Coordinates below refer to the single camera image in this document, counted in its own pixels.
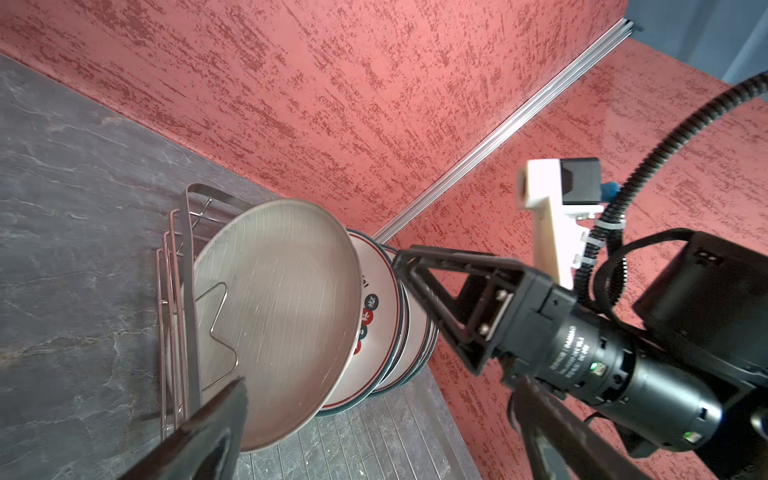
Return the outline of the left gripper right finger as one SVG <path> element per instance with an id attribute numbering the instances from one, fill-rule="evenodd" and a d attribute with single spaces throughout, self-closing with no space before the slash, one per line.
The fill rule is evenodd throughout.
<path id="1" fill-rule="evenodd" d="M 536 380 L 517 377 L 509 420 L 523 439 L 535 479 L 645 479 Z"/>

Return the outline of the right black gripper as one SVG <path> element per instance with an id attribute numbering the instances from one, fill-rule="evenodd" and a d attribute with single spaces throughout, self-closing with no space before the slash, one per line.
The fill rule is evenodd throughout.
<path id="1" fill-rule="evenodd" d="M 466 369 L 491 359 L 504 383 L 530 376 L 590 406 L 620 399 L 634 347 L 548 275 L 490 253 L 414 245 L 393 268 Z"/>

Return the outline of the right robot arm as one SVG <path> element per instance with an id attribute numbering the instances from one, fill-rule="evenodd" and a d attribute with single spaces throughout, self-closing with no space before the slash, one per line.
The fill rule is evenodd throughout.
<path id="1" fill-rule="evenodd" d="M 764 95 L 758 73 L 683 120 L 623 184 L 595 158 L 531 160 L 517 206 L 534 262 L 412 246 L 396 276 L 467 370 L 490 359 L 537 479 L 638 479 L 655 451 L 720 479 L 767 473 L 767 258 L 688 228 L 623 239 L 625 214 L 707 126 Z"/>

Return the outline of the plain white plate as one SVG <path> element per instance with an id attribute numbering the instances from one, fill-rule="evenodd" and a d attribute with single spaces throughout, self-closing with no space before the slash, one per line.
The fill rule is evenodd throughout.
<path id="1" fill-rule="evenodd" d="M 349 365 L 362 272 L 346 228 L 304 201 L 273 200 L 224 226 L 194 263 L 202 395 L 247 390 L 245 452 L 294 434 Z"/>

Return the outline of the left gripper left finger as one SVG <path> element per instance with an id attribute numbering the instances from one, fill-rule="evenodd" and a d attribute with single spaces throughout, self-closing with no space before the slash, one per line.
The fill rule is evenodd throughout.
<path id="1" fill-rule="evenodd" d="M 231 479 L 247 418 L 246 381 L 238 377 L 122 475 L 124 479 Z"/>

